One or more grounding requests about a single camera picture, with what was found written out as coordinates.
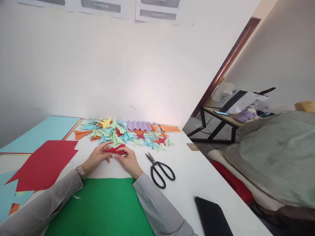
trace green cutting mat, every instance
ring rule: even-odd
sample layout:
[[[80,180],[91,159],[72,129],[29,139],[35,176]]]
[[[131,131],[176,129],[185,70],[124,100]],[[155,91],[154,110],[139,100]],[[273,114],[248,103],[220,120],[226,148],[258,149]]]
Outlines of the green cutting mat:
[[[50,235],[153,235],[137,194],[135,180],[87,179],[50,223]]]

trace purple paper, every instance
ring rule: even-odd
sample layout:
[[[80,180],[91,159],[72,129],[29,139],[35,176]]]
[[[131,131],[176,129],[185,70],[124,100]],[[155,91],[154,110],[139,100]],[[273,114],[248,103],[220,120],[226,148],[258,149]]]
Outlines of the purple paper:
[[[139,130],[150,132],[152,130],[150,122],[140,122],[140,121],[128,121],[127,129],[129,130]]]

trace hand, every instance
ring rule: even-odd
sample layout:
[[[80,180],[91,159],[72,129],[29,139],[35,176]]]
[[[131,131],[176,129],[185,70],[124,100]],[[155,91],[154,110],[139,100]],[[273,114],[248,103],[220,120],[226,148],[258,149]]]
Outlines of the hand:
[[[115,154],[114,157],[119,160],[125,170],[137,180],[139,176],[143,173],[143,171],[137,162],[135,152],[127,147],[121,147],[117,149],[117,151],[125,152],[125,157],[118,154]]]
[[[84,172],[88,175],[92,173],[102,161],[106,159],[108,163],[110,163],[110,158],[113,158],[113,154],[111,152],[103,152],[103,150],[107,150],[112,148],[109,144],[113,142],[105,142],[102,145],[96,147],[89,158],[81,165]]]

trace scissor blade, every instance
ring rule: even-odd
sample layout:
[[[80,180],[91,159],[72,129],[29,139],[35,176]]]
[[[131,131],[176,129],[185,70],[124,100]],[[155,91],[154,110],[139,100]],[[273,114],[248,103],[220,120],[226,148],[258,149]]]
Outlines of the scissor blade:
[[[149,155],[145,154],[147,156],[147,158],[150,160],[150,162],[154,162],[154,158],[151,156],[150,153],[148,153]]]

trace white fan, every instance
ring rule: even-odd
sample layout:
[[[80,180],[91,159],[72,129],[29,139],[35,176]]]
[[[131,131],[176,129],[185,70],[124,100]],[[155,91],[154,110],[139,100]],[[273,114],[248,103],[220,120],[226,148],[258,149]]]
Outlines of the white fan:
[[[228,99],[232,95],[232,91],[234,90],[234,84],[232,83],[222,83],[218,85],[211,97],[216,102],[224,102],[226,99]]]

